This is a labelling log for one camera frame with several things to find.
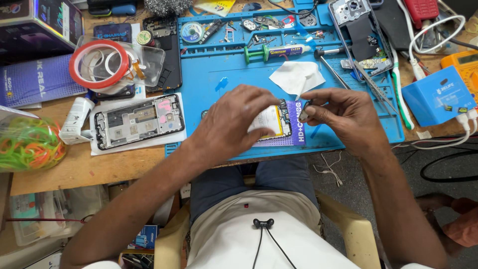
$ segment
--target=blue silicone repair mat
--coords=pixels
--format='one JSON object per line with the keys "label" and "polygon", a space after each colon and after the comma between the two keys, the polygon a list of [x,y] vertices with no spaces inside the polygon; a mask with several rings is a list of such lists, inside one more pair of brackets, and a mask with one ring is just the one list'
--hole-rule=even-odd
{"label": "blue silicone repair mat", "polygon": [[[294,6],[295,8],[292,8],[291,10],[295,12],[309,10],[312,8],[312,1],[294,0]],[[317,9],[314,10],[313,14],[317,18],[317,25],[306,26],[304,29],[313,34],[313,37],[315,37],[315,32],[317,30],[323,31],[324,38],[314,39],[317,46],[323,47],[324,50],[341,47],[342,44],[337,37],[337,33],[330,19],[327,4],[319,5]],[[275,38],[275,40],[267,44],[268,47],[290,45],[291,43],[305,44],[304,39],[293,39],[293,36],[298,32],[295,28],[256,30],[251,33],[239,25],[241,23],[241,18],[252,20],[255,16],[266,15],[271,15],[282,20],[290,14],[283,10],[258,10],[252,12],[231,13],[226,18],[216,15],[178,18],[178,32],[181,31],[181,26],[187,22],[209,23],[214,19],[233,21],[233,26],[236,28],[234,31],[234,41],[230,43],[224,41],[226,35],[224,27],[222,27],[217,33],[213,34],[208,41],[202,45],[198,45],[197,43],[187,43],[179,38],[180,49],[187,49],[186,52],[181,55],[183,85],[176,91],[180,91],[183,94],[187,136],[190,136],[198,126],[201,120],[201,112],[209,109],[209,107],[226,91],[232,90],[239,84],[249,84],[266,88],[277,98],[295,100],[295,95],[287,94],[269,79],[269,76],[282,65],[285,60],[284,57],[271,58],[267,62],[263,62],[261,57],[251,58],[251,62],[248,65],[244,60],[243,47],[248,45],[250,39],[255,34],[257,36],[270,36],[266,37],[267,40]],[[299,23],[298,16],[294,15],[294,18],[295,23]],[[253,45],[249,51],[254,52],[259,51],[260,49],[261,45]],[[326,79],[326,82],[316,87],[316,89],[339,87],[339,84],[332,77],[327,68],[314,59],[312,51],[313,50],[299,56],[290,56],[289,60],[310,61],[318,64],[319,71]],[[350,75],[351,69],[343,69],[341,67],[340,60],[346,58],[347,56],[345,53],[325,56],[326,61],[353,90],[367,91],[370,93],[372,99],[375,101],[375,108],[377,109],[380,121],[387,133],[389,141],[391,143],[403,141],[404,135],[400,117],[389,108],[393,113],[392,116],[390,116],[371,94],[366,83],[353,79]],[[376,75],[373,79],[380,87],[382,87],[382,89],[385,89],[387,97],[398,111],[389,72]],[[302,124],[298,122],[291,124],[299,124],[300,128],[305,133],[306,145],[253,147],[233,158],[233,160],[344,148],[344,145],[340,142],[335,133],[324,124],[318,127],[310,127],[307,124],[301,126]],[[175,144],[166,145],[166,155],[171,153],[175,149],[175,146]]]}

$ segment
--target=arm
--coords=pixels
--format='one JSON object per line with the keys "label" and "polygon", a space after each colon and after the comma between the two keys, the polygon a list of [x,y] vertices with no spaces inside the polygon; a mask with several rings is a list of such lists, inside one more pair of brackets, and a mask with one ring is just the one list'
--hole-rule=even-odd
{"label": "arm", "polygon": [[380,238],[392,266],[418,263],[436,269],[447,267],[445,250],[415,202],[370,96],[366,92],[323,89],[301,97],[314,99],[313,105],[305,108],[309,115],[306,122],[330,126],[347,150],[359,158]]}
{"label": "arm", "polygon": [[71,239],[62,269],[83,268],[116,258],[150,216],[184,184],[208,168],[248,150],[267,128],[247,132],[252,120],[270,105],[280,104],[269,91],[239,85],[226,92],[195,132],[164,161],[96,214]]}

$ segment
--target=wooden desk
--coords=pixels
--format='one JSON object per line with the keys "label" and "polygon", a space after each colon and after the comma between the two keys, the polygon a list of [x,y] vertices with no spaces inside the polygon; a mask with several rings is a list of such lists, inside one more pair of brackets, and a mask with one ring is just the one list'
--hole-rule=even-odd
{"label": "wooden desk", "polygon": [[[244,4],[252,2],[251,0],[237,0],[231,12],[240,12]],[[266,0],[259,1],[263,10],[275,9]],[[291,0],[283,2],[285,7],[293,7]],[[142,23],[142,20],[151,17],[148,11],[142,11],[143,7],[138,7],[137,16],[135,17],[107,17],[95,18],[83,12],[85,22],[85,34],[92,34],[95,25],[106,24],[108,22],[130,22]],[[192,16],[189,11],[186,11],[183,16]],[[474,36],[464,32],[458,39],[468,42]],[[402,85],[408,85],[412,82],[413,72],[410,64],[405,59],[400,57],[400,73],[402,78]],[[440,70],[440,59],[442,56],[421,56],[422,61],[427,65],[431,71]],[[39,116],[47,116],[55,119],[59,123],[63,123],[70,111],[75,97],[63,98],[54,101],[43,103],[41,109],[28,110]],[[402,124],[405,131],[405,140],[417,140],[418,132],[428,130],[433,137],[456,135],[463,132],[462,127],[451,120],[447,123],[431,126],[420,127],[417,126],[414,130],[407,130],[405,124]],[[155,146],[137,150],[124,151],[119,153],[101,155],[92,157],[90,155],[90,145],[82,143],[69,146],[68,152],[64,160],[57,166],[37,172],[15,173],[11,186],[11,195],[19,195],[40,191],[52,191],[58,189],[69,189],[81,186],[89,186],[96,184],[104,184],[122,180],[137,179],[143,173],[151,169],[154,165],[164,159],[164,146]],[[233,165],[238,163],[254,162],[260,160],[267,160],[270,158],[249,159],[242,161],[227,162],[224,165]]]}

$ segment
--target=colorful rubber bands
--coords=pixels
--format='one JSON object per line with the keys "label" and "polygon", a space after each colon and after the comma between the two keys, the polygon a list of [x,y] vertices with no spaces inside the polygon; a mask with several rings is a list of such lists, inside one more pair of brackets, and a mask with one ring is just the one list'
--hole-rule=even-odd
{"label": "colorful rubber bands", "polygon": [[0,126],[0,172],[47,169],[66,153],[53,120],[16,117]]}

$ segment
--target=earphone cable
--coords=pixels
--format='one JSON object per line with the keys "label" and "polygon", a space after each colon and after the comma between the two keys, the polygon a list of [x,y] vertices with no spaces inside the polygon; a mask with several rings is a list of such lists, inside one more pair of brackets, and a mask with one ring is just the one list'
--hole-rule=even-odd
{"label": "earphone cable", "polygon": [[291,262],[291,259],[289,259],[289,257],[287,256],[287,254],[282,250],[281,246],[279,245],[279,243],[277,243],[277,241],[275,241],[274,237],[272,236],[271,232],[269,231],[269,229],[266,227],[266,230],[267,232],[271,235],[272,237],[272,240],[274,240],[275,244],[279,247],[279,249],[282,251],[282,253],[284,253],[284,256],[287,258],[287,260],[291,263],[292,267],[294,267],[294,269],[297,269],[295,267],[295,265]]}
{"label": "earphone cable", "polygon": [[256,267],[257,255],[259,255],[259,249],[261,248],[261,242],[262,242],[262,227],[261,227],[261,238],[259,239],[259,246],[257,247],[256,258],[254,259],[254,264],[252,265],[252,269],[254,269],[254,267]]}

